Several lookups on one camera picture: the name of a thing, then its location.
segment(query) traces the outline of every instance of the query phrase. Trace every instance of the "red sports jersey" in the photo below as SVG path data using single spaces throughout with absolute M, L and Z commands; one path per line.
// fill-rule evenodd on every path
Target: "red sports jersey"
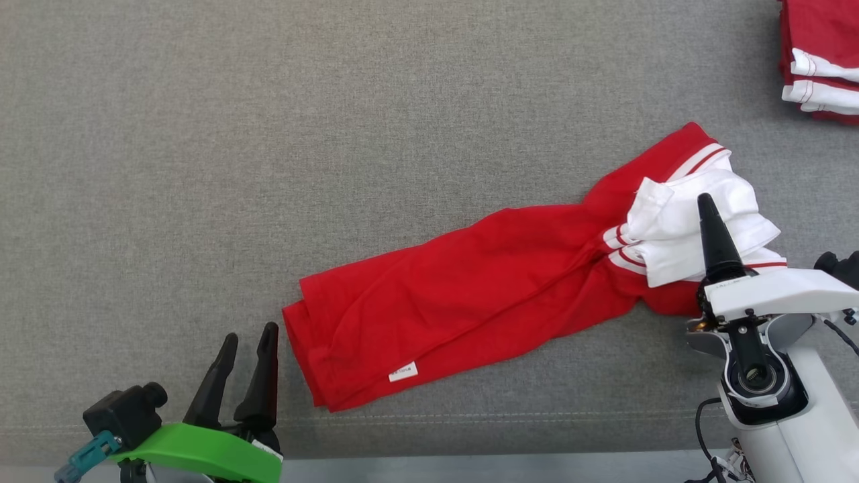
M 580 205 L 502 210 L 303 279 L 304 300 L 283 316 L 314 403 L 348 409 L 514 358 L 622 315 L 639 298 L 662 314 L 698 315 L 696 283 L 648 288 L 617 250 L 622 236 L 605 233 L 624 223 L 645 176 L 674 180 L 723 150 L 689 124 L 604 177 Z M 392 374 L 411 363 L 405 378 Z

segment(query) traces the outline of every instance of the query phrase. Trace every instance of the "white tag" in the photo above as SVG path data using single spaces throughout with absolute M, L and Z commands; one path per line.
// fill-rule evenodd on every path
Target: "white tag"
M 259 442 L 258 440 L 256 440 L 256 439 L 254 439 L 254 440 L 251 442 L 251 444 L 252 444 L 252 445 L 254 445 L 254 446 L 256 446 L 256 447 L 257 447 L 257 448 L 259 448 L 259 449 L 262 449 L 263 451 L 265 451 L 265 452 L 266 452 L 266 453 L 268 453 L 269 455 L 274 455 L 274 456 L 276 456 L 276 457 L 277 457 L 277 459 L 278 459 L 278 460 L 280 460 L 280 462 L 283 462 L 283 456 L 282 456 L 280 453 L 276 452 L 274 449 L 271 449 L 271 448 L 269 448 L 268 446 L 266 446 L 266 445 L 264 445 L 264 444 L 260 443 L 260 442 Z
M 417 376 L 417 366 L 415 363 L 411 363 L 404 367 L 401 367 L 391 374 L 387 375 L 387 380 L 390 382 L 399 381 L 400 379 L 406 379 L 408 377 Z
M 740 277 L 740 278 L 729 278 L 728 280 L 719 282 L 718 284 L 707 285 L 706 287 L 704 287 L 704 294 L 707 296 L 707 298 L 710 298 L 710 293 L 712 293 L 713 290 L 721 289 L 722 287 L 726 287 L 726 286 L 731 285 L 731 284 L 736 284 L 738 282 L 742 282 L 742 281 L 746 280 L 747 278 L 751 278 L 751 277 L 746 275 L 745 277 Z

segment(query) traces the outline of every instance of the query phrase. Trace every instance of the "stack of folded shirts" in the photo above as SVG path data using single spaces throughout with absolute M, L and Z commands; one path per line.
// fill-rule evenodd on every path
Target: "stack of folded shirts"
M 859 0 L 782 0 L 782 99 L 859 124 Z
M 748 266 L 786 266 L 764 248 L 778 228 L 758 213 L 730 154 L 689 124 L 606 175 L 579 205 L 502 210 L 303 279 L 304 299 L 283 317 L 315 405 L 340 411 L 515 358 L 638 301 L 700 315 L 703 192 Z

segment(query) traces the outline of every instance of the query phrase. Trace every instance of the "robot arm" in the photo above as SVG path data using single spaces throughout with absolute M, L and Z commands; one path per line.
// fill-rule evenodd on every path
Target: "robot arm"
M 167 393 L 155 382 L 114 391 L 83 413 L 95 439 L 54 474 L 57 483 L 77 483 L 95 465 L 119 464 L 122 483 L 277 483 L 280 444 L 277 422 L 277 324 L 265 325 L 257 347 L 257 366 L 234 425 L 221 425 L 223 390 L 233 370 L 238 337 L 223 341 L 215 362 L 181 423 L 162 425 L 156 408 Z
M 737 471 L 711 457 L 710 477 L 858 481 L 856 416 L 819 355 L 793 344 L 817 320 L 831 327 L 835 318 L 855 323 L 859 291 L 845 282 L 859 282 L 859 254 L 845 262 L 824 255 L 819 270 L 758 275 L 742 266 L 709 195 L 699 197 L 698 210 L 707 266 L 698 291 L 704 316 L 690 322 L 687 341 L 725 360 L 719 400 L 739 432 L 734 453 L 745 460 Z

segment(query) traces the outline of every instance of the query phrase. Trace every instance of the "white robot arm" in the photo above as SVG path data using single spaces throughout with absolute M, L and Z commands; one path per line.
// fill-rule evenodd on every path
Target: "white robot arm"
M 728 457 L 714 457 L 696 419 L 698 440 L 713 467 L 704 481 L 859 481 L 856 415 L 817 352 L 793 346 L 823 321 L 859 351 L 833 324 L 842 318 L 856 322 L 859 291 L 839 278 L 855 284 L 859 257 L 850 260 L 852 278 L 831 274 L 837 262 L 831 254 L 826 271 L 757 274 L 740 262 L 708 194 L 698 198 L 698 210 L 707 266 L 698 290 L 704 315 L 689 323 L 686 337 L 693 349 L 725 360 L 719 398 L 702 403 L 698 414 L 706 404 L 721 402 L 739 432 Z

